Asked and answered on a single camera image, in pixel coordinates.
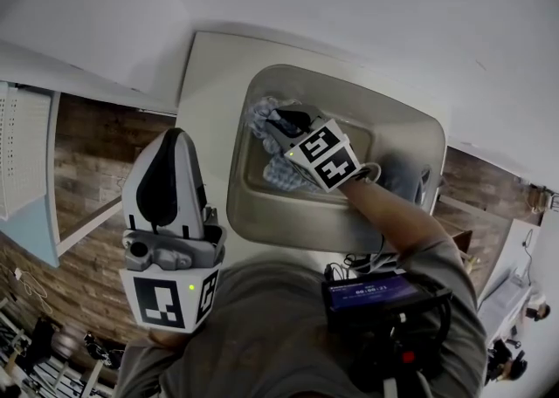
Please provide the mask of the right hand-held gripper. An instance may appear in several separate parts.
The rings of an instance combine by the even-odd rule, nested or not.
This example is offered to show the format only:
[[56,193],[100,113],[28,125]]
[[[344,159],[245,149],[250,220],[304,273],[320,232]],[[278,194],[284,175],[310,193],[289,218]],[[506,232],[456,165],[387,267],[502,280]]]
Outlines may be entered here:
[[[266,131],[279,144],[285,158],[325,192],[337,189],[360,172],[362,164],[349,137],[334,119],[327,121],[316,106],[293,103],[277,108],[276,113],[279,119],[267,119]],[[327,122],[314,130],[324,121]],[[301,141],[303,134],[309,135]]]

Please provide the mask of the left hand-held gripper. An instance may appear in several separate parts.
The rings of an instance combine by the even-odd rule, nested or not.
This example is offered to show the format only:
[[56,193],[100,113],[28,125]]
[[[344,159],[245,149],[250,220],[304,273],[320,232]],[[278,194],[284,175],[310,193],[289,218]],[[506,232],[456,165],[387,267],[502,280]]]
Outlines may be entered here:
[[128,174],[120,275],[139,326],[193,333],[213,307],[226,231],[217,210],[204,208],[203,187],[196,148],[180,128],[145,147]]

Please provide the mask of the blue white plaid clothes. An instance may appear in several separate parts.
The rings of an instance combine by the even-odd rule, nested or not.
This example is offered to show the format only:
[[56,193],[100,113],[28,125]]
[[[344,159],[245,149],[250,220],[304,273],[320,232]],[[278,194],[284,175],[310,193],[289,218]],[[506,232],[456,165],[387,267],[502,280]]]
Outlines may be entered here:
[[295,169],[283,156],[285,153],[279,143],[266,130],[266,121],[278,121],[283,128],[298,133],[300,130],[284,119],[281,119],[276,109],[283,106],[299,105],[296,99],[281,100],[272,96],[265,96],[251,105],[245,113],[245,123],[252,130],[252,134],[262,142],[264,150],[271,159],[263,170],[263,178],[275,188],[283,191],[303,189],[310,192],[321,192],[321,188],[310,182]]

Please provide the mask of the grey plastic laundry basket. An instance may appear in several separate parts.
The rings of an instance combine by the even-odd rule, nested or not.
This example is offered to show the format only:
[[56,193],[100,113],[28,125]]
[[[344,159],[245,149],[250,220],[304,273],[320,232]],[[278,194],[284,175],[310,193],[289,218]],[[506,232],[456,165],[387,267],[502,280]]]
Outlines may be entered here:
[[[445,132],[430,115],[386,95],[292,65],[272,65],[250,82],[243,105],[264,97],[316,106],[341,126],[358,160],[377,162],[381,182],[411,175],[412,199],[431,212],[445,162]],[[271,156],[242,119],[227,196],[227,217],[242,238],[302,250],[341,253],[390,251],[369,222],[339,191],[282,192],[263,178]]]

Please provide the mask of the person's right forearm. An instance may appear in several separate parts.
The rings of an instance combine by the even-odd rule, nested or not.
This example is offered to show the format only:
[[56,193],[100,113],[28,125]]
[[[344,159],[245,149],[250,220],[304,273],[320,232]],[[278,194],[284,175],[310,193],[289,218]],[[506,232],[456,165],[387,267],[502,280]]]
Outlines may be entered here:
[[375,183],[349,180],[339,190],[399,257],[446,239],[444,229],[429,213]]

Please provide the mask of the person's left forearm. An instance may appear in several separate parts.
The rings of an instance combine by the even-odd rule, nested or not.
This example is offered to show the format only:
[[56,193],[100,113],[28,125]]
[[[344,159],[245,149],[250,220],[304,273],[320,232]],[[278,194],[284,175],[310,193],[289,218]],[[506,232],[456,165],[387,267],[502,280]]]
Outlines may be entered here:
[[158,329],[150,329],[148,337],[157,345],[173,351],[183,350],[192,339],[191,334],[174,333]]

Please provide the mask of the white shelf board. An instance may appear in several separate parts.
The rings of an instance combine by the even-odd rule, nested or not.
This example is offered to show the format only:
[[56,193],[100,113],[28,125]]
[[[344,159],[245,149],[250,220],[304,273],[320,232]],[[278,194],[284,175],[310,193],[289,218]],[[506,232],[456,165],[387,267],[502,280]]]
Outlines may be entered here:
[[117,197],[95,210],[92,214],[84,217],[69,229],[63,231],[59,235],[59,241],[56,244],[58,257],[61,257],[80,240],[88,236],[112,216],[121,213],[121,211],[122,201],[120,197]]

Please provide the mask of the light blue table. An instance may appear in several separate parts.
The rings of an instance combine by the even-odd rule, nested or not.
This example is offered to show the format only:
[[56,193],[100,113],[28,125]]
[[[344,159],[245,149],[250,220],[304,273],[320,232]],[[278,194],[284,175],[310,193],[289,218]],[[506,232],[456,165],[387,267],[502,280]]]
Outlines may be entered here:
[[56,267],[59,257],[56,244],[59,241],[58,219],[54,197],[54,147],[56,124],[59,111],[60,94],[31,86],[18,86],[20,89],[42,93],[51,97],[51,107],[47,137],[46,156],[46,194],[20,209],[9,220],[0,219],[0,233],[27,250],[43,262]]

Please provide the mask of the white perforated basket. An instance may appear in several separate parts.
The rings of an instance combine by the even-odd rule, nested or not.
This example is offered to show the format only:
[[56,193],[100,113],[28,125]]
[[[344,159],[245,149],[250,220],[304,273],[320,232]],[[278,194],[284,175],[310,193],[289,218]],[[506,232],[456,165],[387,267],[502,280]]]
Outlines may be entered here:
[[51,97],[0,81],[0,219],[46,194]]

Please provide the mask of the person's grey shirt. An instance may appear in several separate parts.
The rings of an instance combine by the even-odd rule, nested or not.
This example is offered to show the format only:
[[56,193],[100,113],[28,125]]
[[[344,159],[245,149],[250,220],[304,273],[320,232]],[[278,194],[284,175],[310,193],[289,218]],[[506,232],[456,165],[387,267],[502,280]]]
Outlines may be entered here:
[[[487,356],[475,292],[454,242],[425,239],[400,260],[453,291],[433,398],[479,398]],[[185,347],[128,343],[115,398],[383,398],[350,380],[349,347],[328,332],[321,274],[292,258],[256,257],[223,272],[213,310]]]

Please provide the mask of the black chest-mounted phone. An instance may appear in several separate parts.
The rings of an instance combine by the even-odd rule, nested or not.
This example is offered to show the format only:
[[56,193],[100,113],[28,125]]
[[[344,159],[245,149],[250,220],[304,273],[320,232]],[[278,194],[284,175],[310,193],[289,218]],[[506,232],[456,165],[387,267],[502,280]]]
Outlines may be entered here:
[[325,281],[321,292],[328,323],[334,327],[374,325],[443,305],[452,290],[410,273],[387,272]]

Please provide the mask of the white metal rack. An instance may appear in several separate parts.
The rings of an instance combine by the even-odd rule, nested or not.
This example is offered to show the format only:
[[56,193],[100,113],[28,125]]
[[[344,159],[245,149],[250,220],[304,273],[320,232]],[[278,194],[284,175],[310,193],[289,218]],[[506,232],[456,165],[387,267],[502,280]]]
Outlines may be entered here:
[[4,313],[7,304],[6,297],[0,299],[0,387],[17,384],[20,398],[113,398],[114,387],[102,380],[99,360],[83,368],[52,355],[26,373],[17,361],[25,358],[31,337]]

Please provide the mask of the white power strip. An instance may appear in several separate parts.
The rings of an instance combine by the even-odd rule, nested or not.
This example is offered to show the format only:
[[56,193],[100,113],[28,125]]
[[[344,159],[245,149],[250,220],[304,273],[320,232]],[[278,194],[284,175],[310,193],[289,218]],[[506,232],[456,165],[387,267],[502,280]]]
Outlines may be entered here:
[[559,192],[554,192],[545,186],[529,185],[528,206],[534,213],[544,213],[546,210],[559,212]]

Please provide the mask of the white side table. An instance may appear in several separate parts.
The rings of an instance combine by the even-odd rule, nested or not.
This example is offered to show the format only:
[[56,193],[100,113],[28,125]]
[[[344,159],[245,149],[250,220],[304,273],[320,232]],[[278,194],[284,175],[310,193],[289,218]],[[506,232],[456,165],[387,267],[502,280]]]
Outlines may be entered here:
[[[544,295],[550,315],[525,317],[528,300]],[[544,214],[539,225],[514,220],[493,271],[479,295],[479,314],[487,343],[517,325],[523,346],[559,339],[559,213]]]

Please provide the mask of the black tripod equipment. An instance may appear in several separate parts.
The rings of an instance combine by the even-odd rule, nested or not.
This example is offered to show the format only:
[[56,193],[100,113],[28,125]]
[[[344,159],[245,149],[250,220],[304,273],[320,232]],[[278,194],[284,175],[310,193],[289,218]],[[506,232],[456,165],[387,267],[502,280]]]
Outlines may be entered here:
[[503,339],[497,339],[487,350],[487,372],[485,385],[496,381],[517,381],[528,368],[525,352],[513,354]]

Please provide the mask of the black chest mount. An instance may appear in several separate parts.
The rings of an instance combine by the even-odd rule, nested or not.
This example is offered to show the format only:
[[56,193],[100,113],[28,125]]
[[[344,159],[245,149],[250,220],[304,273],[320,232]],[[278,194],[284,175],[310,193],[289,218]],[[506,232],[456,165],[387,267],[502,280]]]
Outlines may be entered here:
[[[408,333],[414,321],[431,311],[438,315],[433,336]],[[432,398],[428,380],[441,371],[440,350],[450,319],[450,299],[445,296],[386,307],[366,333],[349,369],[350,380],[362,392],[379,392],[382,398]]]

